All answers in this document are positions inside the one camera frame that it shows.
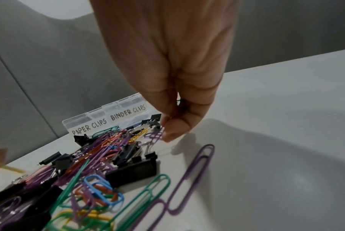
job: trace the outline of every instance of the white desk surface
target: white desk surface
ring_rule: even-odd
[[[156,230],[345,230],[345,50],[226,73],[206,118],[155,145],[160,172],[172,180],[162,199],[207,143],[216,153],[204,180],[183,212],[165,214]],[[35,169],[77,148],[66,135],[9,165]],[[17,176],[0,170],[0,186]],[[122,187],[126,202],[150,180]]]

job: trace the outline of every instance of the label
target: label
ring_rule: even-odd
[[[119,109],[112,114],[109,114],[110,120],[114,122],[123,121],[128,118],[133,118],[138,114],[141,114],[143,112],[147,111],[147,106],[145,102],[141,102],[140,104],[135,104],[129,107],[126,107],[124,109]]]
[[[107,118],[106,116],[103,116],[98,119],[93,119],[89,122],[80,124],[76,127],[73,127],[67,130],[71,135],[84,135],[84,134],[93,135],[104,129],[112,127],[110,126],[111,123],[109,123],[106,118]]]

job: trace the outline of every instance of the blue paper clip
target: blue paper clip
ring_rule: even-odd
[[[88,179],[89,178],[93,178],[95,177],[96,179],[98,179],[97,182],[94,182],[94,183],[90,183],[88,182]],[[121,203],[124,201],[124,196],[123,194],[121,193],[118,193],[118,200],[117,201],[114,201],[114,202],[111,202],[109,201],[107,198],[104,197],[104,195],[102,194],[102,192],[96,188],[94,188],[94,185],[102,185],[104,187],[106,187],[107,189],[109,190],[113,190],[114,189],[110,186],[109,182],[104,180],[101,176],[99,175],[90,175],[90,176],[87,176],[84,178],[84,182],[85,184],[88,186],[88,188],[93,192],[94,195],[96,195],[97,197],[99,197],[103,202],[105,202],[106,204],[110,205],[110,206],[114,206],[114,205],[117,205],[118,203]]]

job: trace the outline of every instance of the clear plastic container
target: clear plastic container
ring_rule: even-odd
[[[147,102],[140,93],[104,105],[102,108],[108,122],[122,129],[150,117]]]
[[[62,124],[71,135],[93,135],[112,127],[102,108],[66,119]]]

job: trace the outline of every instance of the pile of clips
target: pile of clips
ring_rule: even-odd
[[[161,115],[153,115],[126,129],[112,127],[90,137],[74,136],[81,146],[73,154],[56,153],[40,162],[34,173],[14,180],[0,192],[0,231],[7,230],[137,230],[156,204],[162,213],[151,222],[153,230],[165,213],[179,214],[198,185],[214,154],[205,145],[196,155],[172,194],[160,197],[170,177],[157,175],[157,155],[151,151],[160,140]],[[205,161],[176,209],[170,202],[200,161]],[[124,203],[122,185],[156,176],[135,198]]]

